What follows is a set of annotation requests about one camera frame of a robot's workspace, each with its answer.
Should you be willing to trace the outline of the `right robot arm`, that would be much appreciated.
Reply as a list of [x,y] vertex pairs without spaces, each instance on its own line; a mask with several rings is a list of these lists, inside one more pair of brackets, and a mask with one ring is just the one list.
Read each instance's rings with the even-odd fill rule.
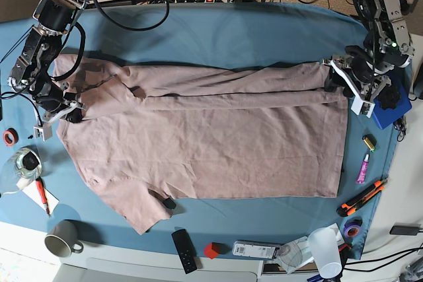
[[[87,3],[88,0],[41,0],[33,14],[38,24],[20,39],[24,47],[8,77],[11,91],[1,93],[1,99],[23,96],[34,107],[40,106],[45,111],[43,116],[36,116],[40,125],[58,119],[71,123],[83,119],[85,106],[67,91],[65,81],[76,72],[83,57],[86,34],[77,19]],[[48,69],[74,28],[80,33],[75,64],[64,74],[51,76]]]

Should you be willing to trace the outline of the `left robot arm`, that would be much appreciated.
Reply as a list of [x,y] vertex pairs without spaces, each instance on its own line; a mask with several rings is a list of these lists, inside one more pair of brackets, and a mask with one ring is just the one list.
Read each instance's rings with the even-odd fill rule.
[[414,54],[403,19],[405,0],[353,0],[368,34],[363,46],[347,46],[345,55],[323,61],[329,72],[324,89],[334,94],[338,87],[352,96],[355,114],[368,117],[395,114],[406,101],[405,91],[390,78],[396,67],[406,67]]

